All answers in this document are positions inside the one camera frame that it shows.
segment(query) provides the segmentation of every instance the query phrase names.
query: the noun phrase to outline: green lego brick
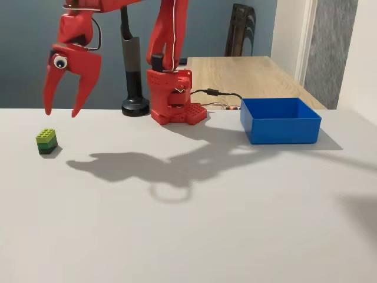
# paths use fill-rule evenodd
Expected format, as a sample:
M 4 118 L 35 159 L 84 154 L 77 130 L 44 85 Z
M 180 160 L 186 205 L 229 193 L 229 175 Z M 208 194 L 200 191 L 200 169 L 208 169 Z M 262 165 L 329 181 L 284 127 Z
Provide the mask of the green lego brick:
M 56 146 L 58 144 L 57 137 L 53 137 L 48 143 L 38 143 L 39 149 L 49 149 L 50 147 Z
M 38 149 L 39 154 L 51 154 L 58 146 L 51 147 L 49 149 Z
M 37 143 L 48 143 L 55 136 L 56 134 L 54 129 L 44 129 L 35 139 L 37 140 Z

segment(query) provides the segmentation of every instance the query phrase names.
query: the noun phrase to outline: wire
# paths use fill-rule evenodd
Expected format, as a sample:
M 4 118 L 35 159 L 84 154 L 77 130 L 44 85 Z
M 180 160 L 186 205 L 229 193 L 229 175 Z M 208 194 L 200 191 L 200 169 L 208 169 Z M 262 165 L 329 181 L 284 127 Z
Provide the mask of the wire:
M 194 93 L 206 93 L 209 96 L 236 96 L 241 100 L 243 99 L 242 96 L 240 96 L 239 94 L 236 94 L 236 93 L 221 93 L 218 90 L 213 90 L 211 88 L 208 88 L 207 90 L 196 90 L 196 91 L 192 92 L 191 95 L 194 94 Z
M 174 72 L 175 69 L 175 62 L 174 62 L 174 54 L 175 54 L 175 49 L 176 49 L 176 2 L 177 0 L 174 0 L 174 5 L 173 5 L 173 54 L 171 56 L 172 61 L 173 61 L 173 67 L 171 69 L 172 72 Z
M 178 88 L 174 88 L 176 91 L 178 91 L 179 93 L 183 93 L 185 92 L 186 90 L 185 89 L 182 89 L 182 90 L 179 90 Z
M 207 103 L 207 104 L 202 104 L 202 106 L 211 106 L 211 105 L 214 105 L 216 106 L 216 104 L 218 104 L 219 106 L 221 106 L 222 108 L 226 108 L 227 105 L 221 103 L 221 102 L 212 102 L 212 103 Z
M 95 9 L 95 8 L 80 8 L 80 7 L 73 7 L 71 5 L 63 5 L 63 9 L 66 10 L 72 10 L 72 11 L 94 11 L 94 12 L 101 12 L 100 9 Z
M 96 51 L 96 50 L 100 50 L 100 48 L 102 46 L 102 31 L 101 31 L 101 27 L 100 27 L 99 23 L 94 18 L 92 18 L 92 21 L 94 21 L 94 23 L 96 24 L 96 26 L 98 28 L 98 47 L 89 47 L 89 48 L 87 48 L 87 50 Z

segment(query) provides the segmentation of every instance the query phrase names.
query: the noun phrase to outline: blue box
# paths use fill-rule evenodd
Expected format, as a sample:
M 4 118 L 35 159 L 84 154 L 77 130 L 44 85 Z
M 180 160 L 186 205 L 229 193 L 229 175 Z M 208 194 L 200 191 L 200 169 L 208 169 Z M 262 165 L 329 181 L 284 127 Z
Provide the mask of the blue box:
M 316 143 L 321 121 L 299 98 L 242 100 L 241 123 L 252 144 Z

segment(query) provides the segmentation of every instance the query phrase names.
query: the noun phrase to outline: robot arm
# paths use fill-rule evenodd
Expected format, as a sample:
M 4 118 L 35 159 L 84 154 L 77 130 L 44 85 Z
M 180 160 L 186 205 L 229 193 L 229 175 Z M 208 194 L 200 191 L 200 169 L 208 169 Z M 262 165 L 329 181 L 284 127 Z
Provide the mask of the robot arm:
M 95 87 L 101 69 L 101 56 L 87 48 L 93 37 L 94 13 L 121 9 L 142 0 L 66 0 L 68 12 L 61 17 L 58 42 L 54 44 L 47 66 L 43 100 L 45 112 L 51 114 L 56 87 L 66 71 L 81 76 L 72 116 L 81 110 Z M 188 122 L 195 124 L 206 117 L 206 110 L 191 104 L 191 71 L 176 71 L 183 47 L 189 0 L 161 0 L 160 13 L 150 40 L 147 71 L 151 90 L 152 117 L 160 124 Z

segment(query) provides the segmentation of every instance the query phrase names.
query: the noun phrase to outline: white wall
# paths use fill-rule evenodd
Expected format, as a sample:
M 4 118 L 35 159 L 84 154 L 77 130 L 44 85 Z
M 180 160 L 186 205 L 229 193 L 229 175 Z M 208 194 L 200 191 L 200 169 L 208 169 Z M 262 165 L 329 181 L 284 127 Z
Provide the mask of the white wall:
M 313 0 L 277 2 L 271 59 L 297 81 L 305 49 L 304 40 Z
M 377 1 L 359 0 L 338 109 L 377 124 Z

